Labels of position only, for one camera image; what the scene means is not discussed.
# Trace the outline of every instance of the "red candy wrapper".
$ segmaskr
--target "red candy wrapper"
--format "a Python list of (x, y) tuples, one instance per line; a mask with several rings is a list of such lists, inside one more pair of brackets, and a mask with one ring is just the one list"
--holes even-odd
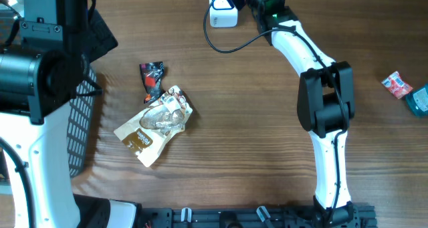
[(383, 80), (383, 86), (385, 86), (394, 96), (398, 99), (406, 96), (413, 88), (404, 82), (400, 74), (395, 71), (387, 79)]

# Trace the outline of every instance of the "teal container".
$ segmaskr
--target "teal container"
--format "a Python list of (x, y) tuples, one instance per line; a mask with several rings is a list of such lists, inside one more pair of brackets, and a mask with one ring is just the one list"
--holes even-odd
[(407, 94), (406, 101), (414, 115), (419, 117), (428, 116), (428, 84)]

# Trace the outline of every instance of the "small packet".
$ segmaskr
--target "small packet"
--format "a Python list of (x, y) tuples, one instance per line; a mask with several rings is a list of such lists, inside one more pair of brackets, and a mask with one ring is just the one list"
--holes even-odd
[(406, 96), (413, 88), (404, 82), (400, 74), (395, 71), (387, 79), (383, 80), (383, 86), (385, 86), (396, 98), (400, 99)]
[(161, 155), (167, 142), (185, 130), (193, 109), (183, 92), (173, 86), (148, 108), (114, 131), (145, 167)]
[(163, 62), (140, 64), (140, 73), (147, 93), (144, 103), (147, 104), (157, 100), (164, 93), (161, 88), (161, 81), (165, 74)]

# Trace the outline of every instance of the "wood grain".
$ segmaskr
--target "wood grain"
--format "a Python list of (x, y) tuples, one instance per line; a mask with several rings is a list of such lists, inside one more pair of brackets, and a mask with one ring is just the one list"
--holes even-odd
[[(119, 47), (94, 63), (106, 90), (96, 103), (78, 194), (144, 207), (255, 207), (310, 204), (314, 152), (296, 116), (298, 77), (265, 40), (234, 54), (203, 37), (208, 0), (97, 0)], [(426, 0), (287, 0), (318, 47), (354, 69), (356, 116), (347, 140), (348, 186), (375, 205), (379, 227), (428, 227), (427, 119), (414, 117), (380, 81), (400, 71), (428, 81)], [(211, 29), (231, 49), (257, 34), (247, 9), (233, 29)], [(138, 64), (164, 61), (163, 87), (179, 85), (194, 114), (152, 168), (113, 130), (145, 105)], [(10, 197), (0, 197), (11, 204)], [(1, 226), (13, 225), (2, 210)]]

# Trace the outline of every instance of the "gray basket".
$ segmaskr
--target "gray basket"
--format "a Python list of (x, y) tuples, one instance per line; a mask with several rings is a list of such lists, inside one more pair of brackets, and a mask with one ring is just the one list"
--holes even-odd
[[(0, 11), (0, 42), (4, 43), (9, 37), (14, 19), (10, 10)], [(17, 34), (13, 44), (20, 44), (20, 35)], [(96, 75), (90, 68), (90, 77), (96, 81)], [(94, 91), (86, 81), (82, 82), (77, 89), (79, 94)], [(70, 100), (72, 111), (70, 112), (67, 130), (67, 151), (70, 177), (75, 177), (83, 170), (88, 144), (88, 133), (91, 125), (92, 110), (94, 108), (94, 97), (78, 97)]]
[[(90, 68), (89, 77), (96, 82), (96, 75)], [(78, 93), (85, 94), (94, 91), (95, 88), (83, 81), (78, 86)], [(91, 125), (92, 112), (95, 97), (77, 97), (70, 100), (72, 111), (68, 118), (67, 151), (70, 177), (76, 177), (83, 170), (85, 163), (86, 146)]]

